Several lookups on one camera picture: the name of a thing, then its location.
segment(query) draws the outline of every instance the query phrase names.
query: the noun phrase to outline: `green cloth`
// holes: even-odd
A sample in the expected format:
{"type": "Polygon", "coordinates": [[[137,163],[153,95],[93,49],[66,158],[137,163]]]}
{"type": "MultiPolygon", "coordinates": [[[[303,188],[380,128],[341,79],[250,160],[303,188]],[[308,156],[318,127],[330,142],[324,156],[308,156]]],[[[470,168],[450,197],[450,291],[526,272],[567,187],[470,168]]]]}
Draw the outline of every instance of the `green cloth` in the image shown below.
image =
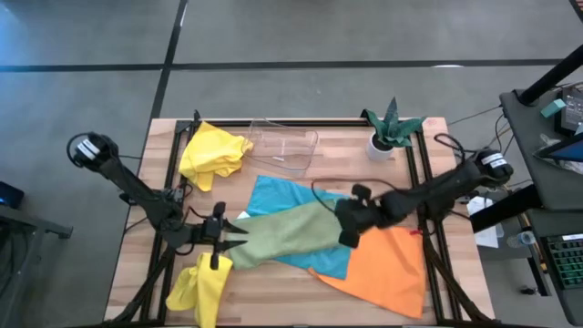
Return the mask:
{"type": "MultiPolygon", "coordinates": [[[[325,200],[334,208],[335,200],[325,200]]],[[[334,213],[317,201],[289,210],[237,220],[235,225],[249,234],[228,233],[226,240],[247,242],[229,250],[235,269],[249,269],[263,261],[289,254],[338,246],[342,228],[334,213]]]]}

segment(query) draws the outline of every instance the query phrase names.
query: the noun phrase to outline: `crumpled yellow cloth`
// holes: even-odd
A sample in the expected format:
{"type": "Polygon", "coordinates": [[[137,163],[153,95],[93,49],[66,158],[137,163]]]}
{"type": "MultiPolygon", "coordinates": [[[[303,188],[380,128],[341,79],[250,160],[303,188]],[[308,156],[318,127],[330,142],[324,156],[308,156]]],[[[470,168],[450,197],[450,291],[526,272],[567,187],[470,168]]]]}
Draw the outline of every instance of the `crumpled yellow cloth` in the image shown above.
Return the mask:
{"type": "Polygon", "coordinates": [[[210,253],[201,253],[196,267],[182,270],[166,299],[166,306],[171,311],[194,308],[194,319],[200,328],[217,325],[220,295],[233,265],[230,259],[219,255],[219,268],[212,270],[210,256],[210,253]]]}
{"type": "Polygon", "coordinates": [[[235,137],[203,121],[184,149],[179,172],[200,190],[209,191],[213,175],[228,177],[240,169],[243,151],[251,147],[243,136],[235,137]]]}

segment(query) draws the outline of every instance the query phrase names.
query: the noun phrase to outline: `towel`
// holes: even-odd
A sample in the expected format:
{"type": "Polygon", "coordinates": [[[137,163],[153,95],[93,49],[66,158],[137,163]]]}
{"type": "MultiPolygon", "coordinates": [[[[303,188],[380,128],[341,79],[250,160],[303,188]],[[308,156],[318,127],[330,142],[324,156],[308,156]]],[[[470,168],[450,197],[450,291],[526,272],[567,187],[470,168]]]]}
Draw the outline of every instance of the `towel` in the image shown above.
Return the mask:
{"type": "MultiPolygon", "coordinates": [[[[324,202],[333,208],[334,200],[324,202]]],[[[342,230],[334,213],[317,201],[273,214],[237,220],[237,227],[249,234],[227,233],[228,241],[247,241],[229,250],[235,269],[253,268],[282,255],[338,246],[342,230]]]]}
{"type": "Polygon", "coordinates": [[[351,253],[345,280],[310,272],[332,287],[419,319],[425,299],[423,238],[407,228],[371,228],[351,253]]]}
{"type": "Polygon", "coordinates": [[[214,328],[217,325],[220,295],[229,276],[232,261],[219,256],[219,268],[210,268],[210,253],[203,252],[197,259],[197,266],[182,270],[172,292],[166,299],[171,311],[194,308],[194,319],[200,328],[214,328]]]}
{"type": "MultiPolygon", "coordinates": [[[[325,190],[315,191],[321,200],[337,200],[346,196],[325,190]]],[[[251,216],[271,214],[288,210],[316,199],[312,190],[286,179],[259,176],[251,194],[247,213],[251,216]]],[[[275,258],[299,268],[312,268],[319,274],[333,278],[346,278],[351,249],[344,245],[320,251],[310,251],[303,254],[284,255],[275,258]]]]}
{"type": "Polygon", "coordinates": [[[184,149],[179,172],[200,190],[209,191],[214,174],[228,177],[240,169],[243,152],[251,147],[244,137],[235,137],[203,121],[184,149]]]}

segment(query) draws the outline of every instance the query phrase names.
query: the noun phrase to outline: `gray floor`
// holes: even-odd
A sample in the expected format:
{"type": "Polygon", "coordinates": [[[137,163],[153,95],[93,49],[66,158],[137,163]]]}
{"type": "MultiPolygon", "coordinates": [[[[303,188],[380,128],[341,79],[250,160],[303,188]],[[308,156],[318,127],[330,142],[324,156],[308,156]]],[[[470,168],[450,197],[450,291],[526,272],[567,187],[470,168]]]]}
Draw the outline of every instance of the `gray floor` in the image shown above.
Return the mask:
{"type": "MultiPolygon", "coordinates": [[[[1,65],[162,63],[178,0],[0,2],[1,65]]],[[[191,0],[175,62],[541,59],[583,43],[567,0],[191,0]],[[550,17],[561,24],[548,24],[550,17]]],[[[499,103],[549,67],[175,71],[163,118],[355,117],[397,96],[402,116],[453,121],[499,103]]],[[[128,208],[116,188],[73,167],[65,144],[95,130],[139,155],[160,73],[0,73],[0,180],[27,193],[25,209],[75,226],[47,239],[27,295],[27,327],[98,323],[128,208]]],[[[568,80],[583,80],[583,70],[568,80]]],[[[494,136],[496,110],[451,127],[473,148],[494,136]]],[[[502,137],[503,145],[509,133],[502,137]]],[[[507,155],[527,179],[512,144],[507,155]]],[[[135,168],[136,163],[128,163],[135,168]]],[[[485,261],[496,317],[569,327],[555,297],[533,284],[526,261],[485,261]]]]}

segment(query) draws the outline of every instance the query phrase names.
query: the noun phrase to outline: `wooden tabletop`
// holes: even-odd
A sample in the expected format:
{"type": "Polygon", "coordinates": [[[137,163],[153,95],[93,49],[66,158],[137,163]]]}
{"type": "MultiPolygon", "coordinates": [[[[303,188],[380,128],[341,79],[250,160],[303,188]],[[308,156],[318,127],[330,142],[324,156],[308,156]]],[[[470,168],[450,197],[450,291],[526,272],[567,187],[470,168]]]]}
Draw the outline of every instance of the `wooden tabletop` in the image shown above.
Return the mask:
{"type": "MultiPolygon", "coordinates": [[[[139,177],[152,189],[164,186],[169,162],[170,146],[176,119],[154,119],[148,133],[139,177]]],[[[227,218],[232,221],[247,208],[255,180],[258,175],[270,175],[293,180],[309,186],[318,177],[380,178],[391,181],[400,188],[410,188],[410,178],[404,149],[396,149],[386,162],[372,162],[365,153],[365,146],[372,128],[328,127],[310,128],[316,130],[319,142],[311,166],[299,179],[280,172],[259,168],[246,161],[240,171],[227,178],[215,176],[212,191],[198,189],[185,200],[198,212],[208,213],[216,201],[227,202],[227,218]]],[[[233,135],[245,135],[246,128],[225,128],[233,135]]],[[[447,132],[444,118],[428,118],[424,123],[424,135],[434,175],[442,174],[455,166],[451,149],[433,140],[433,136],[447,132]]],[[[423,168],[414,140],[414,154],[420,179],[423,168]]],[[[176,174],[174,185],[178,184],[176,174]]],[[[368,184],[373,194],[386,191],[380,184],[368,184]]],[[[323,183],[319,186],[333,192],[350,194],[350,183],[323,183]]],[[[466,213],[465,207],[457,211],[466,213]]],[[[145,217],[144,210],[134,207],[128,215],[128,225],[145,217]]],[[[402,225],[415,229],[417,218],[409,215],[402,225]]],[[[486,279],[478,255],[472,225],[466,219],[449,216],[444,221],[445,236],[456,279],[470,299],[480,310],[494,317],[492,303],[486,287],[486,279]]],[[[154,238],[154,230],[144,222],[133,228],[124,237],[118,259],[115,278],[106,310],[106,319],[119,314],[134,296],[147,271],[154,238]]],[[[177,256],[173,271],[173,281],[183,268],[193,266],[200,251],[208,251],[206,246],[196,246],[188,256],[177,256]]],[[[445,317],[451,318],[444,282],[439,278],[440,291],[445,309],[445,317]]],[[[154,293],[152,313],[158,309],[159,285],[154,293]]],[[[340,292],[320,282],[307,271],[268,261],[251,270],[231,271],[223,292],[217,325],[389,325],[389,324],[432,324],[435,316],[427,285],[423,317],[411,319],[385,310],[368,302],[340,292]]],[[[194,324],[193,311],[168,312],[167,324],[194,324]]]]}

